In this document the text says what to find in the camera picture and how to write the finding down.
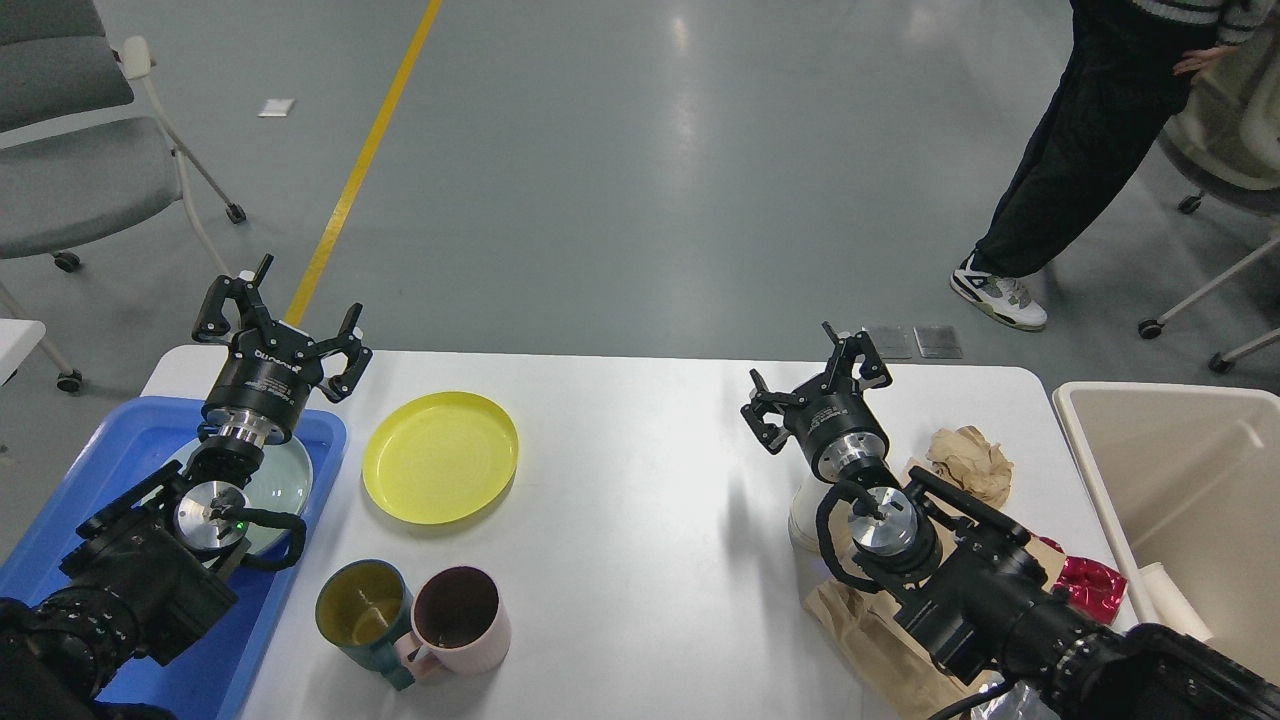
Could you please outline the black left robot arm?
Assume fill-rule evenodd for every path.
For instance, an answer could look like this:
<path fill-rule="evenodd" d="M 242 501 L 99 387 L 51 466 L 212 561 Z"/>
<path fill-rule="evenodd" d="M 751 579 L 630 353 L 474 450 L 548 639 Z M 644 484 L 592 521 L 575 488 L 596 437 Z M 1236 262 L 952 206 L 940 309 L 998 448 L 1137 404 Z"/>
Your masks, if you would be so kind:
<path fill-rule="evenodd" d="M 349 397 L 372 359 L 353 304 L 326 340 L 275 319 L 259 287 L 273 263 L 219 275 L 192 337 L 227 360 L 201 409 L 200 446 L 77 527 L 61 561 L 67 584 L 29 606 L 3 600 L 5 719 L 168 719 L 155 705 L 105 703 L 99 693 L 132 659 L 165 665 L 236 603 L 241 568 L 283 571 L 301 559 L 307 525 L 251 502 L 265 448 L 289 441 L 314 389 Z"/>

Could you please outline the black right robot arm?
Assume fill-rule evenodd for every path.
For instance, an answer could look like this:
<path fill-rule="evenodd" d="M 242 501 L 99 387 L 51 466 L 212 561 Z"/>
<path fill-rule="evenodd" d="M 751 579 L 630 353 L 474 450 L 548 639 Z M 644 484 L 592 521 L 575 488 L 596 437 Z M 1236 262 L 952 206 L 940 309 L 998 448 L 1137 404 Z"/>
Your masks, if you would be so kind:
<path fill-rule="evenodd" d="M 751 372 L 741 414 L 769 454 L 795 438 L 826 484 L 815 544 L 831 575 L 887 592 L 899 603 L 893 621 L 942 673 L 965 683 L 987 669 L 1001 675 L 937 717 L 1020 684 L 1061 719 L 1277 716 L 1276 685 L 1204 642 L 1152 623 L 1120 634 L 1047 591 L 1027 550 L 1030 532 L 997 509 L 924 468 L 900 484 L 884 462 L 888 436 L 863 397 L 888 386 L 890 370 L 867 332 L 828 337 L 824 370 L 790 392 Z"/>

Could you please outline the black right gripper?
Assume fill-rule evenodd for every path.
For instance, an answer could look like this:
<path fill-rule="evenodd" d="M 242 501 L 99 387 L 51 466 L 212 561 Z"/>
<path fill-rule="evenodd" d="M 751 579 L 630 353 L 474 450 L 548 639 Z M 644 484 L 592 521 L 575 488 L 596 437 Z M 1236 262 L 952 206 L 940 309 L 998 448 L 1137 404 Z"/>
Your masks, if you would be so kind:
<path fill-rule="evenodd" d="M 753 389 L 741 416 L 771 455 L 778 455 L 794 436 L 818 480 L 888 486 L 891 473 L 884 460 L 890 438 L 861 396 L 891 386 L 893 378 L 867 331 L 837 332 L 828 322 L 820 325 L 833 343 L 820 374 L 822 395 L 801 406 L 799 395 L 771 389 L 753 368 Z M 783 418 L 783 425 L 768 421 L 769 415 Z"/>

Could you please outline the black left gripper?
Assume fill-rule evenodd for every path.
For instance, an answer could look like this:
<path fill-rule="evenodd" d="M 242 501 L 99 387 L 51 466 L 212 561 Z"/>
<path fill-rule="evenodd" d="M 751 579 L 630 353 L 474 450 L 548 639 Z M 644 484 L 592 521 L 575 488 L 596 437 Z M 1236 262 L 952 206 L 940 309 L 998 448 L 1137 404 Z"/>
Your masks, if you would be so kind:
<path fill-rule="evenodd" d="M 227 363 L 204 404 L 205 424 L 224 427 L 236 416 L 251 414 L 265 429 L 268 445 L 283 445 L 292 439 L 311 389 L 319 389 L 330 404 L 348 398 L 371 363 L 372 350 L 358 333 L 362 304 L 349 306 L 330 338 L 311 340 L 300 331 L 278 331 L 268 337 L 265 331 L 274 320 L 259 286 L 273 261 L 274 255 L 265 254 L 252 272 L 236 278 L 219 275 L 201 304 L 192 341 L 229 345 Z M 237 327 L 227 318 L 228 302 L 239 314 Z M 346 364 L 326 375 L 324 361 L 334 356 L 342 356 Z"/>

